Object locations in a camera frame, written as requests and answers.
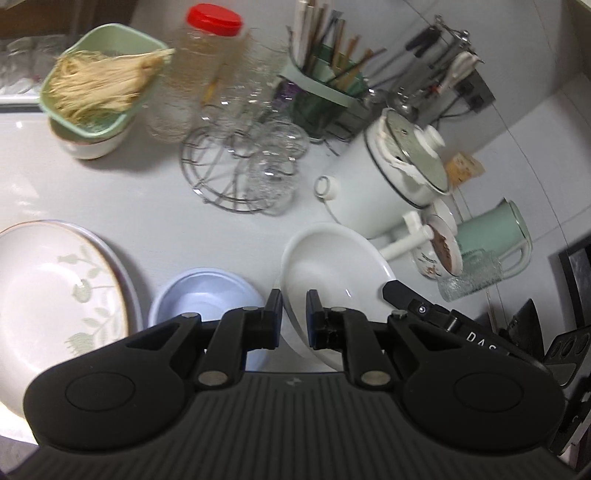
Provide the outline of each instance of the stacked plates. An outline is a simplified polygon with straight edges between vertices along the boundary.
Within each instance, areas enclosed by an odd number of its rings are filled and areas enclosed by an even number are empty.
[[[121,262],[91,232],[58,221],[0,233],[0,435],[34,443],[22,398],[41,372],[141,330]]]

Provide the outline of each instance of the enoki mushroom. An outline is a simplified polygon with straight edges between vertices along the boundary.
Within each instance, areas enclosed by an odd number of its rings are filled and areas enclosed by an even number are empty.
[[[76,125],[125,112],[163,67],[174,49],[108,57],[96,51],[62,55],[49,83],[60,114]]]

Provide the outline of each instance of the plastic jar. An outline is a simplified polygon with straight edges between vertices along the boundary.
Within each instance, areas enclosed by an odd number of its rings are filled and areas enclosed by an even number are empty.
[[[148,104],[147,127],[165,142],[182,140],[193,115],[228,52],[236,46],[242,18],[227,8],[197,4],[174,41],[176,52]]]

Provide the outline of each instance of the glass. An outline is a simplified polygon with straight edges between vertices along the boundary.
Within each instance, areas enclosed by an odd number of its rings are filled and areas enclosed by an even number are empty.
[[[4,67],[4,93],[13,95],[29,91],[33,85],[33,40],[23,37],[10,42]]]
[[[263,149],[276,147],[297,160],[310,146],[310,137],[302,127],[298,127],[287,119],[275,119],[263,124],[257,136],[257,143]]]
[[[263,113],[271,108],[277,75],[287,59],[287,43],[258,28],[251,29],[243,40],[243,50],[235,56],[238,63],[231,78],[224,79],[209,105],[220,107],[217,118],[228,133],[249,132]]]
[[[41,83],[49,75],[57,58],[66,48],[65,35],[48,35],[37,42],[33,52],[33,78]]]
[[[293,200],[297,179],[296,162],[285,152],[261,150],[248,162],[246,198],[265,213],[279,215]]]
[[[468,252],[462,255],[462,261],[464,269],[461,275],[437,280],[439,293],[445,301],[461,299],[503,279],[501,261],[490,252]]]
[[[221,37],[189,25],[174,42],[176,52],[148,102],[148,132],[163,142],[182,140],[236,37]]]

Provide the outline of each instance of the pot lid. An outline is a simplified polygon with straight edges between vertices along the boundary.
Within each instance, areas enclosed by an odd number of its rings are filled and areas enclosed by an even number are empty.
[[[403,116],[389,109],[384,118],[385,146],[401,161],[414,165],[431,187],[440,193],[449,191],[447,172],[435,149],[443,139],[434,128],[422,131]]]

